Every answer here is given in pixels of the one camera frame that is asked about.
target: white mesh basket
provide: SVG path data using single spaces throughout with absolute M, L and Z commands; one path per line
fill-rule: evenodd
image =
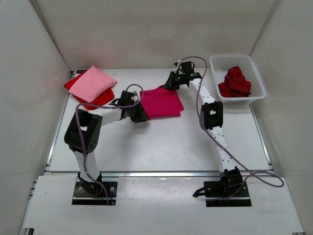
M 220 101 L 225 104 L 250 104 L 257 99 L 263 99 L 266 91 L 263 82 L 257 72 L 250 56 L 247 55 L 213 55 L 210 57 L 211 69 L 214 77 L 217 94 Z M 224 82 L 227 71 L 239 66 L 246 80 L 251 82 L 251 94 L 249 97 L 223 97 L 220 93 L 219 86 Z

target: magenta cloth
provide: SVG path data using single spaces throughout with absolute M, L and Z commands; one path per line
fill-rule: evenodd
M 112 87 L 116 80 L 92 66 L 69 89 L 69 93 L 88 103 L 92 103 L 107 88 Z
M 179 117 L 184 109 L 177 92 L 163 89 L 162 86 L 145 91 L 141 104 L 150 119 Z

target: crumpled red cloth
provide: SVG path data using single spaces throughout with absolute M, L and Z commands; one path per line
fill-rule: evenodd
M 224 82 L 219 84 L 220 93 L 224 97 L 248 97 L 251 83 L 246 80 L 238 66 L 228 70 Z
M 144 92 L 141 104 L 150 119 L 179 117 L 184 109 L 176 91 L 166 90 L 159 86 L 154 90 Z
M 73 78 L 72 80 L 70 80 L 69 82 L 67 82 L 64 87 L 69 90 L 74 83 L 86 72 L 87 70 L 84 70 L 80 75 L 78 75 L 76 78 Z M 81 103 L 88 103 L 87 101 L 74 96 L 79 102 Z M 96 99 L 94 99 L 93 102 L 91 102 L 91 104 L 95 104 L 95 105 L 105 105 L 106 103 L 108 103 L 109 101 L 114 99 L 114 93 L 112 91 L 111 88 L 107 88 L 104 92 L 102 92 Z M 94 110 L 97 109 L 96 107 L 91 107 L 89 105 L 84 105 L 84 107 L 88 110 Z

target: white table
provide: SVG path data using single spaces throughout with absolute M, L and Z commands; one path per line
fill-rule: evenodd
M 172 69 L 103 70 L 117 80 L 115 97 L 131 83 L 145 90 L 165 83 Z M 211 69 L 204 84 L 217 98 Z M 100 171 L 218 171 L 216 145 L 200 129 L 195 96 L 187 86 L 178 90 L 184 110 L 181 117 L 132 123 L 128 118 L 110 123 L 101 129 L 95 150 Z M 69 96 L 58 138 L 52 155 L 50 171 L 79 171 L 76 158 L 64 135 L 78 101 Z M 224 135 L 228 149 L 251 170 L 268 170 L 262 143 L 248 105 L 224 107 Z
M 26 213 L 33 235 L 292 235 L 301 233 L 287 186 L 249 178 L 252 207 L 206 208 L 192 193 L 211 178 L 118 178 L 116 206 L 71 205 L 76 174 L 41 176 Z M 278 180 L 266 178 L 277 184 Z

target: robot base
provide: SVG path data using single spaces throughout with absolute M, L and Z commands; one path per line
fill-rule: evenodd
M 228 189 L 227 194 L 221 188 L 214 190 L 218 181 L 205 181 L 204 182 L 204 195 L 206 207 L 251 207 L 251 200 L 246 182 L 241 187 L 238 193 L 229 198 L 228 200 L 210 201 L 210 199 L 223 198 L 232 195 L 238 190 L 238 187 Z
M 108 196 L 109 204 L 107 205 L 107 200 L 104 192 L 99 195 L 92 196 L 88 194 L 80 181 L 76 181 L 75 188 L 73 192 L 72 205 L 102 205 L 102 206 L 115 206 L 116 205 L 116 193 L 117 193 L 117 182 L 102 182 L 105 186 Z

